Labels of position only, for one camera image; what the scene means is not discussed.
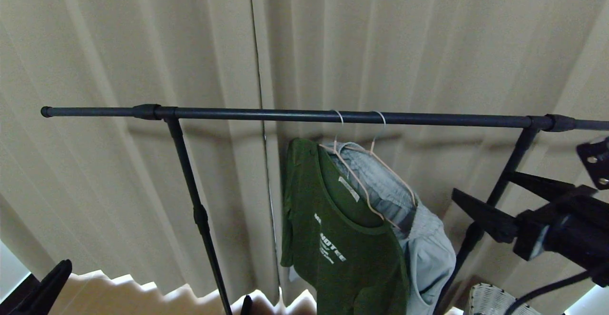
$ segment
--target clothes rack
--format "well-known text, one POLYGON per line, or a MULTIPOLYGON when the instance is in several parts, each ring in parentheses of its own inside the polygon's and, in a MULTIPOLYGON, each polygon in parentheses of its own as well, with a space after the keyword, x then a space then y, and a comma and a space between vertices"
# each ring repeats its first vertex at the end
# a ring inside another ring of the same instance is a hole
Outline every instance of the clothes rack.
MULTIPOLYGON (((133 117, 145 120, 164 120, 167 123, 171 137, 174 140, 180 165, 184 173, 188 191, 194 207, 194 220, 203 238, 207 258, 211 264, 216 285, 222 300, 222 306, 227 315, 232 315, 230 303, 226 296, 226 288, 222 280, 222 272, 218 265, 216 251, 209 231, 207 211, 200 202, 187 148, 184 143, 180 126, 180 118, 206 118, 222 120, 269 120, 295 122, 350 122, 359 124, 382 124, 383 118, 375 112, 341 111, 341 117, 335 111, 311 110, 282 110, 282 109, 236 109, 236 108, 183 108, 164 107, 157 104, 144 104, 135 107, 108 108, 53 108, 42 107, 41 114, 46 118, 54 116, 112 116, 133 117)), ((569 130, 609 130, 609 121, 581 120, 562 115, 545 116, 504 116, 504 115, 457 115, 457 114, 426 114, 426 113, 385 113, 387 124, 427 125, 427 126, 468 126, 468 127, 502 127, 522 128, 522 133, 516 141, 500 178, 494 185, 487 204, 496 206, 504 193, 511 172, 515 172, 530 148, 539 131, 569 131, 569 130)), ((450 288, 455 276, 459 273, 463 262, 483 237, 483 230, 476 223, 470 225, 457 254, 455 270, 440 294, 438 304, 450 288)))

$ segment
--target beige curtain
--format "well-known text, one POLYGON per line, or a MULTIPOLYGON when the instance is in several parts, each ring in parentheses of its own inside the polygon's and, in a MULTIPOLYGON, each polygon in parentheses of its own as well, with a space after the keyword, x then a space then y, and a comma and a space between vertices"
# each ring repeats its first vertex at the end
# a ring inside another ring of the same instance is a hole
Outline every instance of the beige curtain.
MULTIPOLYGON (((215 289, 162 122, 51 118, 42 105, 344 109, 608 119, 608 0, 0 0, 0 235, 38 276, 131 274, 168 292, 215 289)), ((307 287, 277 267, 281 156, 336 124, 183 120, 231 300, 307 287)), ((346 125, 370 142, 378 125, 346 125)), ((420 194, 459 249, 471 222, 450 200, 485 199, 515 129, 388 126, 378 154, 420 194)), ((574 147, 543 133, 520 170, 587 183, 574 147)), ((511 214, 543 204, 510 187, 511 214)), ((444 305, 486 281, 521 295, 579 271, 484 239, 444 305)), ((590 283, 540 297, 560 313, 590 283)))

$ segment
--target hanger hook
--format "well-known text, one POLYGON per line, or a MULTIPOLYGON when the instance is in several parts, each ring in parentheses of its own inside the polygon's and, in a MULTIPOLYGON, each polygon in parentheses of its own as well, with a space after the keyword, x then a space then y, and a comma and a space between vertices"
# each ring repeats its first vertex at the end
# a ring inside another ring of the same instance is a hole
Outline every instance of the hanger hook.
POLYGON ((372 152, 374 150, 374 143, 376 142, 376 138, 378 138, 379 135, 381 135, 381 133, 383 133, 383 131, 385 131, 385 127, 387 127, 387 120, 385 119, 385 115, 383 115, 380 111, 374 110, 373 112, 380 115, 381 118, 383 119, 383 128, 378 133, 376 133, 376 135, 374 136, 374 139, 372 139, 372 145, 370 145, 370 152, 372 152))
POLYGON ((332 109, 332 111, 335 111, 341 118, 341 128, 337 131, 336 135, 334 136, 334 152, 336 152, 336 142, 338 140, 339 133, 342 131, 342 128, 344 127, 344 118, 342 118, 342 114, 340 111, 337 111, 335 109, 332 109))

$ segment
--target hanging clothes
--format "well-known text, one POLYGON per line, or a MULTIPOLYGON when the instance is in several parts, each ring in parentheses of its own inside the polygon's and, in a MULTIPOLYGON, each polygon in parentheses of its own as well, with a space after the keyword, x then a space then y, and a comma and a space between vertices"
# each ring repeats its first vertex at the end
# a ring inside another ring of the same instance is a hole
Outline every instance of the hanging clothes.
MULTIPOLYGON (((410 293, 406 315, 431 315, 456 261, 442 221, 414 192, 413 199, 402 181, 372 155, 346 146, 363 148, 354 142, 337 143, 337 152, 363 183, 363 186, 353 183, 355 190, 362 195, 365 187, 372 207, 399 227, 392 226, 392 229, 408 265, 410 293)), ((337 169, 353 181, 354 177, 338 157, 330 151, 328 154, 337 169)))
POLYGON ((315 287, 318 313, 404 315, 409 281, 390 225, 315 142, 292 140, 285 177, 281 265, 315 287))

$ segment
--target green t-shirt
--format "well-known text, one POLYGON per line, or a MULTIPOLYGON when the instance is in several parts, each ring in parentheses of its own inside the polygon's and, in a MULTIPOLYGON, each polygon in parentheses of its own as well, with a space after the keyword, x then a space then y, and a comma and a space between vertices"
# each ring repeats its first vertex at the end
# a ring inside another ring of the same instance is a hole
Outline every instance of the green t-shirt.
POLYGON ((409 283, 390 225, 315 142, 292 140, 285 172, 281 265, 315 287, 318 313, 404 315, 409 283))

